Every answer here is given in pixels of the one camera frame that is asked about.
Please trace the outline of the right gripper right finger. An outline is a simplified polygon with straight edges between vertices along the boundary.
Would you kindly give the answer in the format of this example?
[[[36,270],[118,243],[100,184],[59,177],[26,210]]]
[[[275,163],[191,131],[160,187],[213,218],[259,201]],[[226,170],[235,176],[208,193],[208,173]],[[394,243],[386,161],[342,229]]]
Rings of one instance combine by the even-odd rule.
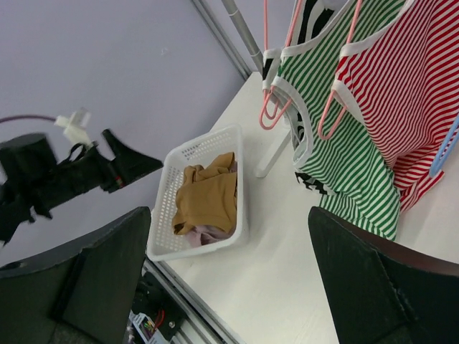
[[[308,228],[340,343],[457,343],[458,265],[314,206]]]

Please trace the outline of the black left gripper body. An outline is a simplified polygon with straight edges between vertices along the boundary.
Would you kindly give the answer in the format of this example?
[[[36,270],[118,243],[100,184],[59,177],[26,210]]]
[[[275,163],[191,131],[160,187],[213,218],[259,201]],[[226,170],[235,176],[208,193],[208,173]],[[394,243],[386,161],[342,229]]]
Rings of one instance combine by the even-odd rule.
[[[55,208],[79,195],[100,187],[112,193],[124,182],[97,148],[83,151],[75,160],[69,158],[32,183],[32,206]]]

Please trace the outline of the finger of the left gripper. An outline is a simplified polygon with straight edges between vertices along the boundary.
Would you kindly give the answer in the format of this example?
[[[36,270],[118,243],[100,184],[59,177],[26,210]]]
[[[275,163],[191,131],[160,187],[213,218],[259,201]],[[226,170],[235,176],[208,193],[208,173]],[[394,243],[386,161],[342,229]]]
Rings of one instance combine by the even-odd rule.
[[[116,152],[116,172],[122,186],[127,186],[164,167],[163,162],[131,148]]]
[[[117,136],[113,134],[110,129],[105,129],[102,132],[102,136],[105,139],[105,142],[108,144],[112,154],[114,155],[114,158],[120,160],[123,157],[125,145],[118,139]]]

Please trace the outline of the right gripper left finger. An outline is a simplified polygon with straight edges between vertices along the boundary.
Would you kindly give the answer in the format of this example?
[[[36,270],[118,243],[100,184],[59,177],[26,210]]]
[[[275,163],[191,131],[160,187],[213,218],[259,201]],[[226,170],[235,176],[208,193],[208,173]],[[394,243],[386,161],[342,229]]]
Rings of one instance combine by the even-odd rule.
[[[150,224],[138,207],[1,267],[1,342],[122,343]]]

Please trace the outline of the light blue wire hanger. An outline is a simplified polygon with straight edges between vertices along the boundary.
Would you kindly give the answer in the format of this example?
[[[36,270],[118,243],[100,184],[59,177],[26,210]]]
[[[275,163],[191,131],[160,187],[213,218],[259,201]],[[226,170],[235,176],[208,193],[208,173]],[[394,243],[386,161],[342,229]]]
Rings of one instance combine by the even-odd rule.
[[[437,154],[435,155],[435,158],[430,166],[429,177],[433,178],[440,172],[449,155],[452,153],[458,142],[458,127],[459,115],[457,115],[440,148],[438,149]]]

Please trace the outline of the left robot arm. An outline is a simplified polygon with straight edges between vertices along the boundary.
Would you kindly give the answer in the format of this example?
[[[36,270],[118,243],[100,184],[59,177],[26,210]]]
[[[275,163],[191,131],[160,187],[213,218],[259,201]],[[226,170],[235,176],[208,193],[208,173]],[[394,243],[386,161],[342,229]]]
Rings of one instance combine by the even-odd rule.
[[[113,193],[163,168],[163,163],[133,150],[108,129],[103,137],[113,152],[104,157],[98,144],[77,143],[57,162],[44,133],[30,133],[1,143],[1,241],[8,244],[17,227],[34,216],[51,219],[51,210],[94,188]]]

